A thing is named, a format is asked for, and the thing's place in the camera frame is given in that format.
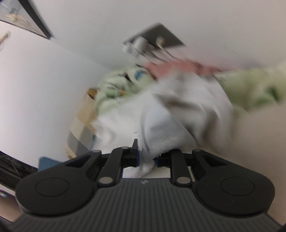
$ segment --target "white wall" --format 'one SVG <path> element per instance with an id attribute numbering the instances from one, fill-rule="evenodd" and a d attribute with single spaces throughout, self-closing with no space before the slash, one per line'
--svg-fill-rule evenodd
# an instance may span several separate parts
<path id="1" fill-rule="evenodd" d="M 0 150 L 32 166 L 67 159 L 80 101 L 107 69 L 31 32 L 0 22 Z"/>
<path id="2" fill-rule="evenodd" d="M 31 2 L 57 44 L 108 67 L 126 64 L 122 42 L 156 22 L 187 45 L 179 49 L 181 57 L 220 69 L 273 65 L 286 59 L 283 0 Z"/>

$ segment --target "green towel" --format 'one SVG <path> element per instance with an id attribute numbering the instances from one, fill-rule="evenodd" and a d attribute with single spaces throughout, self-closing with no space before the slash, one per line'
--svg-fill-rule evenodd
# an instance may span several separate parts
<path id="1" fill-rule="evenodd" d="M 109 73 L 98 84 L 95 98 L 96 113 L 100 115 L 107 112 L 126 98 L 138 93 L 153 81 L 154 79 L 150 73 L 139 66 Z"/>
<path id="2" fill-rule="evenodd" d="M 244 69 L 216 73 L 236 111 L 250 110 L 286 97 L 286 74 L 278 69 Z"/>

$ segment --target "ribbed gray surface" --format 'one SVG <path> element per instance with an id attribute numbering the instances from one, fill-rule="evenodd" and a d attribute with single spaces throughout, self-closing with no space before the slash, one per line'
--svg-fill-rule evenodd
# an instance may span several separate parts
<path id="1" fill-rule="evenodd" d="M 274 232 L 280 226 L 265 214 L 235 219 L 202 206 L 188 188 L 169 179 L 123 179 L 102 188 L 79 211 L 57 218 L 24 215 L 11 227 L 15 232 Z"/>

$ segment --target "framed picture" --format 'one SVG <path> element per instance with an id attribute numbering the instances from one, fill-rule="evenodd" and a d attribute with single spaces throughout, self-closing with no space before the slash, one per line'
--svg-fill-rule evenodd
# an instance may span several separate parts
<path id="1" fill-rule="evenodd" d="M 0 0 L 0 21 L 24 28 L 47 39 L 51 37 L 28 0 Z"/>

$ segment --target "white cloth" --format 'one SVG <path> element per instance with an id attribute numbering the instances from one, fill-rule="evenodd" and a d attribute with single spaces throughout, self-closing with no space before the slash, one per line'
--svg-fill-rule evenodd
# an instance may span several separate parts
<path id="1" fill-rule="evenodd" d="M 93 149 L 110 153 L 138 138 L 140 166 L 123 177 L 139 178 L 153 159 L 174 148 L 220 150 L 229 138 L 232 105 L 215 79 L 176 71 L 93 123 Z"/>

